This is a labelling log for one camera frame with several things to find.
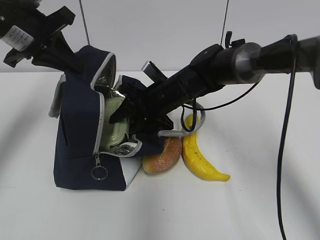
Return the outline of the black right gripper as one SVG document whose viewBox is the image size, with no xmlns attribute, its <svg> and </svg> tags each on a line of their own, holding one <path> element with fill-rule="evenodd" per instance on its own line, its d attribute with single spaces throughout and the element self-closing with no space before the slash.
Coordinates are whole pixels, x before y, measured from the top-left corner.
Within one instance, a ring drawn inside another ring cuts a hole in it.
<svg viewBox="0 0 320 240">
<path fill-rule="evenodd" d="M 219 91 L 222 84 L 215 83 L 206 71 L 190 65 L 176 72 L 165 81 L 145 86 L 138 79 L 122 76 L 119 92 L 124 101 L 110 116 L 109 123 L 115 124 L 129 119 L 131 133 L 157 133 L 172 130 L 173 122 L 168 113 L 178 107 Z"/>
</svg>

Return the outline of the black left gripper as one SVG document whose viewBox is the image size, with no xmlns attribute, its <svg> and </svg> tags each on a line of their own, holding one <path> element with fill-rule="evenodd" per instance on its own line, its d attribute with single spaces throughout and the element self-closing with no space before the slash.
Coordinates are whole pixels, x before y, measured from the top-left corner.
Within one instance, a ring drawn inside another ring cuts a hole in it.
<svg viewBox="0 0 320 240">
<path fill-rule="evenodd" d="M 69 47 L 62 29 L 73 24 L 75 14 L 66 6 L 45 15 L 38 0 L 0 2 L 0 39 L 11 50 L 4 63 L 14 68 L 23 59 L 35 66 L 81 73 L 83 62 Z"/>
</svg>

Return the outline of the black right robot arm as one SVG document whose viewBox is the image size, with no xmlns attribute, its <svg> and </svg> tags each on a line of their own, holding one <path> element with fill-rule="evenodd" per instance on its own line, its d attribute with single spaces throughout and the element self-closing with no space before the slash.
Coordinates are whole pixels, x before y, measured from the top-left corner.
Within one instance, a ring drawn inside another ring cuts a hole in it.
<svg viewBox="0 0 320 240">
<path fill-rule="evenodd" d="M 181 105 L 226 85 L 255 84 L 266 74 L 309 72 L 320 86 L 320 38 L 296 40 L 288 35 L 267 46 L 243 39 L 229 48 L 214 44 L 169 78 L 153 74 L 153 83 L 140 88 L 123 80 L 119 90 L 125 98 L 110 116 L 112 124 L 129 120 L 131 133 L 172 130 L 168 113 Z"/>
</svg>

